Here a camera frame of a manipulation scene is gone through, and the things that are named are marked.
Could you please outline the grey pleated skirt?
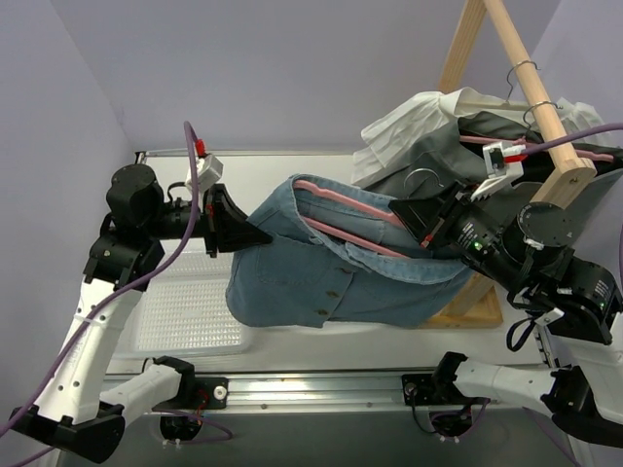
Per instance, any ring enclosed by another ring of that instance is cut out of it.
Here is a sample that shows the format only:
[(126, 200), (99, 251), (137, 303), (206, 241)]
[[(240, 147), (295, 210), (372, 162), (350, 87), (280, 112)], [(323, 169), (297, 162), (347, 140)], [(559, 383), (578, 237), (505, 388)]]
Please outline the grey pleated skirt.
[[(483, 111), (472, 117), (458, 118), (419, 137), (399, 154), (396, 161), (355, 185), (378, 194), (408, 198), (432, 194), (436, 178), (443, 183), (459, 180), (465, 184), (479, 184), (487, 177), (482, 146), (462, 141), (463, 136), (512, 141), (526, 136), (530, 143), (542, 141), (537, 130), (528, 130), (512, 120)], [(622, 149), (582, 141), (573, 146), (577, 151), (613, 157), (611, 162), (595, 162), (596, 177), (568, 206), (575, 230), (580, 233), (593, 210), (622, 177)], [(548, 154), (537, 153), (523, 162), (523, 168), (523, 177), (479, 203), (499, 222), (517, 213), (534, 197), (551, 174), (554, 164)]]

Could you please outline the pink hanger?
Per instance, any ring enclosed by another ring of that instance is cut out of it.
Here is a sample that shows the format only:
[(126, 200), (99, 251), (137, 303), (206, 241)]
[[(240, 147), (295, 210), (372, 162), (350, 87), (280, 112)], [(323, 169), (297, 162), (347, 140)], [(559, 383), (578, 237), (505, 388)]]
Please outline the pink hanger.
[(320, 217), (322, 219), (335, 220), (336, 217), (338, 217), (339, 226), (335, 227), (303, 215), (303, 221), (311, 228), (388, 257), (435, 258), (433, 253), (424, 250), (422, 247), (402, 247), (400, 251), (393, 251), (386, 248), (382, 243), (375, 243), (366, 237), (358, 236), (353, 231), (342, 230), (342, 226), (349, 227), (352, 230), (354, 227), (366, 221), (367, 223), (372, 222), (374, 225), (381, 223), (382, 227), (391, 225), (398, 230), (405, 231), (405, 226), (392, 213), (363, 203), (358, 198), (349, 198), (342, 193), (323, 188), (313, 183), (313, 181), (304, 180), (301, 177), (292, 182), (292, 189), (308, 192), (314, 198), (321, 198), (322, 202), (314, 206), (321, 211)]
[(467, 136), (462, 135), (459, 138), (461, 143), (480, 144), (483, 146), (484, 151), (493, 149), (501, 153), (498, 159), (505, 160), (506, 163), (522, 162), (528, 156), (537, 153), (551, 152), (553, 149), (566, 144), (572, 144), (574, 141), (586, 138), (588, 136), (594, 136), (598, 134), (621, 131), (621, 123), (602, 124), (599, 126), (590, 127), (581, 131), (574, 132), (570, 135), (559, 137), (551, 142), (534, 143), (529, 142), (525, 138), (519, 138), (516, 140), (504, 140), (487, 138), (483, 136)]

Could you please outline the blue denim skirt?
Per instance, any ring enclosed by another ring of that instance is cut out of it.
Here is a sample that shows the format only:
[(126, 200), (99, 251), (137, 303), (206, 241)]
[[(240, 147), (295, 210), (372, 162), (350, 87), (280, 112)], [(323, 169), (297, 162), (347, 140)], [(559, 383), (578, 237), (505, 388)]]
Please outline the blue denim skirt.
[[(326, 322), (370, 322), (411, 328), (450, 303), (473, 272), (450, 250), (435, 258), (380, 255), (308, 226), (303, 215), (325, 220), (322, 202), (293, 190), (297, 178), (389, 212), (391, 198), (315, 175), (296, 174), (278, 185), (248, 221), (273, 237), (267, 245), (235, 253), (227, 306), (248, 327), (305, 326)], [(420, 247), (405, 230), (364, 221), (352, 230), (386, 248)]]

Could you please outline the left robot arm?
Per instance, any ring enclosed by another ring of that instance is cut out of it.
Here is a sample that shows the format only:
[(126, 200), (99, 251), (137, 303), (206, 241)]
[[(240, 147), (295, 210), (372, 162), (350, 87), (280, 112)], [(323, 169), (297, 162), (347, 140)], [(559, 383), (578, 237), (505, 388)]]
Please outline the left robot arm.
[(166, 197), (153, 169), (131, 164), (114, 173), (109, 213), (84, 269), (81, 296), (65, 343), (34, 401), (12, 412), (10, 429), (50, 448), (100, 464), (126, 428), (152, 409), (193, 407), (200, 397), (192, 364), (159, 357), (137, 377), (102, 384), (122, 331), (149, 283), (176, 259), (162, 243), (203, 240), (207, 255), (269, 244), (221, 183), (185, 202)]

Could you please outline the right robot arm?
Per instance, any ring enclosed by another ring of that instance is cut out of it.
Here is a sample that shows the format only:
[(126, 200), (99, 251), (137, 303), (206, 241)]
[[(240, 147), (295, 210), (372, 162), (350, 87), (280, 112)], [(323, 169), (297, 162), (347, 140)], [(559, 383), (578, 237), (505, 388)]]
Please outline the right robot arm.
[(500, 223), (462, 186), (389, 207), (422, 247), (453, 247), (467, 266), (502, 286), (509, 304), (525, 313), (524, 328), (546, 328), (573, 360), (558, 370), (521, 370), (448, 352), (431, 377), (435, 395), (448, 403), (490, 399), (523, 407), (578, 440), (620, 447), (622, 295), (608, 269), (576, 256), (565, 210), (535, 201)]

